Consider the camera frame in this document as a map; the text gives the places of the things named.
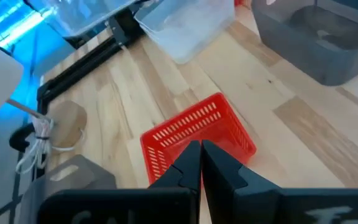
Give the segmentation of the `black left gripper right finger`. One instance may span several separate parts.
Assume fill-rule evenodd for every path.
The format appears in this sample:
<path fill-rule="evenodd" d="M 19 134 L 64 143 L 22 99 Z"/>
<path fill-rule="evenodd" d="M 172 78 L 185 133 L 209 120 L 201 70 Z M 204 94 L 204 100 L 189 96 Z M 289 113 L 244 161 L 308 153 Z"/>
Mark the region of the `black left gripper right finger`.
<path fill-rule="evenodd" d="M 211 141 L 201 147 L 213 223 L 358 223 L 358 189 L 282 188 Z"/>

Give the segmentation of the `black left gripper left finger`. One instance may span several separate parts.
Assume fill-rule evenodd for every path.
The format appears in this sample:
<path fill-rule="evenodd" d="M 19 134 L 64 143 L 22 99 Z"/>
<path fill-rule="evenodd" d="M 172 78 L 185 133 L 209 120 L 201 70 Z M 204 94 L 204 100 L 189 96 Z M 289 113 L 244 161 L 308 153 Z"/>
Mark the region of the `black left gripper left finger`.
<path fill-rule="evenodd" d="M 62 190 L 40 206 L 38 223 L 198 223 L 201 144 L 192 141 L 146 189 Z"/>

